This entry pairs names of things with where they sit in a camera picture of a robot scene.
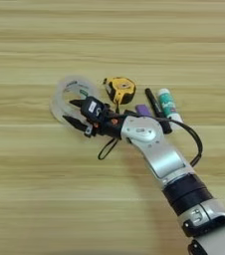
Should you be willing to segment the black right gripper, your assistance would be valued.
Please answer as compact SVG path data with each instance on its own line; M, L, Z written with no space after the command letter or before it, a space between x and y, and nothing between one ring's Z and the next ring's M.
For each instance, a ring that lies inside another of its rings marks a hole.
M81 108L86 100L70 100L69 103ZM91 137L92 132L99 135L107 135L113 138L120 138L123 119L108 107L104 107L93 123L93 127L83 124L80 120L71 116L64 116L64 119L74 128L82 131L85 136Z

